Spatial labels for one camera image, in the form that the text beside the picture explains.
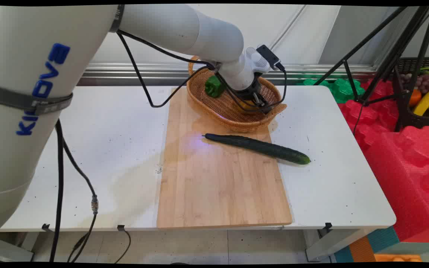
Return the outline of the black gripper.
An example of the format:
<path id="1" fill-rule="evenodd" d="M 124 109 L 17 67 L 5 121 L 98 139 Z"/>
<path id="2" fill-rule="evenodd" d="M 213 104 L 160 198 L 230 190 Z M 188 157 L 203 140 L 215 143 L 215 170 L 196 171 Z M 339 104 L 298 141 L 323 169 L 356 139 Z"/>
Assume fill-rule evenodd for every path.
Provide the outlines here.
<path id="1" fill-rule="evenodd" d="M 273 107 L 261 95 L 261 84 L 255 77 L 252 84 L 244 90 L 235 90 L 234 95 L 239 99 L 239 109 L 261 109 L 263 114 L 269 114 Z"/>

